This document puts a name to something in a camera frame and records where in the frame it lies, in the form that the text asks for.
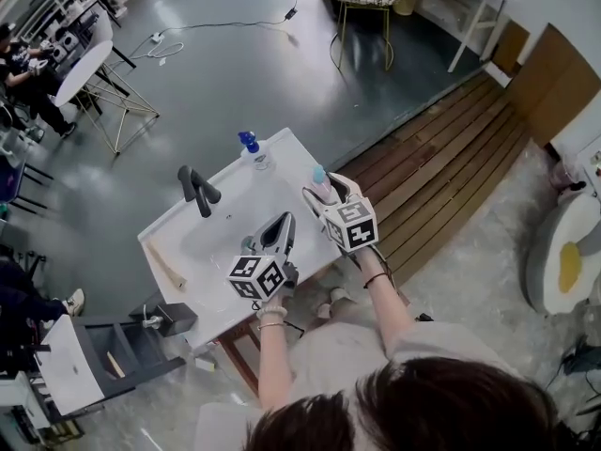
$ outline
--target soap bottle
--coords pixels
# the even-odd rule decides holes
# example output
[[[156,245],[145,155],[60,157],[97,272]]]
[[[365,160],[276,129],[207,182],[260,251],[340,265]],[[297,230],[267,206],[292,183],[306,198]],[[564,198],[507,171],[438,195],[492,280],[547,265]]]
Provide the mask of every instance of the soap bottle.
[[[275,162],[271,159],[269,144],[266,140],[257,141],[254,132],[238,132],[238,137],[245,146],[240,153],[242,160],[256,170],[275,168]]]
[[[322,165],[316,165],[313,168],[311,188],[325,204],[330,203],[331,182]]]

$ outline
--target round white table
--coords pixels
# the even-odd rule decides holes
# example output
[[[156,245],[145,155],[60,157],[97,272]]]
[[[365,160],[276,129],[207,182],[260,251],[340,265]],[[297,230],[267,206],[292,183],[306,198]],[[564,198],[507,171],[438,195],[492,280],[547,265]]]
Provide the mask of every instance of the round white table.
[[[76,99],[79,102],[81,108],[84,109],[85,114],[88,116],[92,125],[98,129],[103,136],[104,142],[109,147],[109,149],[115,154],[119,155],[121,153],[121,149],[123,149],[126,145],[131,143],[136,137],[138,137],[142,130],[146,128],[146,126],[152,122],[155,118],[159,117],[159,112],[152,107],[148,103],[148,101],[142,97],[136,90],[134,90],[123,78],[121,78],[113,69],[111,69],[108,65],[104,65],[104,61],[108,58],[111,50],[113,49],[113,43],[110,40],[99,43],[96,47],[89,50],[84,54],[79,62],[71,69],[63,84],[56,92],[56,99],[54,101],[57,107],[65,105],[71,99]],[[104,74],[108,82],[111,82],[111,88],[102,88],[96,86],[94,84],[90,84],[89,80],[92,76],[100,71]],[[120,80],[131,92],[133,92],[140,101],[135,101],[128,97],[123,97],[116,89],[116,86],[112,83],[109,78],[109,73],[112,73],[118,80]],[[92,93],[88,90],[88,87],[92,87],[95,89],[95,92]],[[121,116],[121,122],[119,124],[119,129],[117,131],[116,140],[113,144],[111,139],[104,129],[104,125],[97,123],[97,121],[89,114],[87,109],[84,107],[82,102],[77,97],[78,93],[82,91],[87,93],[91,99],[98,98],[103,101],[107,101],[112,105],[120,107],[123,109],[123,115]],[[118,97],[120,101],[113,101],[106,97],[106,95],[111,95],[113,97]],[[122,143],[119,146],[119,138],[121,136],[121,131],[123,130],[123,121],[125,120],[125,116],[129,112],[140,112],[140,113],[148,113],[153,115],[153,117],[147,121],[142,127],[140,127],[128,140]]]

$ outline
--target sink counter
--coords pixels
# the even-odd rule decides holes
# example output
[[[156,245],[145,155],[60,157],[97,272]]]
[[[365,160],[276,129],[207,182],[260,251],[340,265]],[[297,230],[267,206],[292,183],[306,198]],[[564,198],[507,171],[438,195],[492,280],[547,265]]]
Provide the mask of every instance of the sink counter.
[[[268,142],[274,171],[256,171],[237,159],[208,180],[222,193],[220,202],[210,205],[208,218],[201,217],[195,201],[182,198],[138,235],[163,298],[187,304],[198,316],[184,334],[193,350],[254,313],[253,302],[241,299],[225,276],[233,257],[240,254],[242,240],[271,217],[288,210],[296,219],[289,260],[299,270],[299,283],[341,255],[302,198],[301,189],[310,182],[316,160],[289,129]],[[148,252],[149,241],[165,263],[186,279],[183,289],[172,284]]]

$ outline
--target bracelet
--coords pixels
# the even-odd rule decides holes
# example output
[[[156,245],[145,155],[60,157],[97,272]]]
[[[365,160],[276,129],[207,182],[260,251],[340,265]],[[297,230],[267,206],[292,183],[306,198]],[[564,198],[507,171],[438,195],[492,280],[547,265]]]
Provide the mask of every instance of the bracelet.
[[[256,318],[261,319],[266,314],[279,314],[282,316],[282,319],[284,319],[288,315],[288,311],[285,310],[285,307],[280,305],[266,305],[265,307],[259,309],[259,311],[256,313]]]
[[[367,289],[367,287],[376,279],[376,277],[380,277],[381,275],[388,275],[388,274],[385,272],[381,272],[379,274],[374,275],[365,283],[365,286],[363,286],[363,288]]]
[[[282,326],[282,327],[284,327],[284,323],[283,322],[269,322],[267,324],[261,324],[256,329],[258,329],[260,331],[264,327],[270,327],[270,326]]]

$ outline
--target dark hair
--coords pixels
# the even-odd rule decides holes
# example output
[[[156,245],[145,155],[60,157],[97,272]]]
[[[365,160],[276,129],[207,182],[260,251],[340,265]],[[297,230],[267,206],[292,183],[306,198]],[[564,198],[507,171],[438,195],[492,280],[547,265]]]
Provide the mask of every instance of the dark hair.
[[[385,451],[555,449],[555,408],[537,385],[485,365],[414,359],[356,385],[359,423]],[[244,451],[350,451],[342,393],[294,402],[249,429]]]
[[[445,358],[387,365],[357,383],[357,396],[378,449],[555,448],[547,393],[491,365]]]
[[[248,429],[245,451],[352,451],[355,433],[342,392],[307,397],[267,412]]]
[[[0,40],[8,39],[11,33],[10,25],[8,25],[8,23],[2,23],[0,25]]]

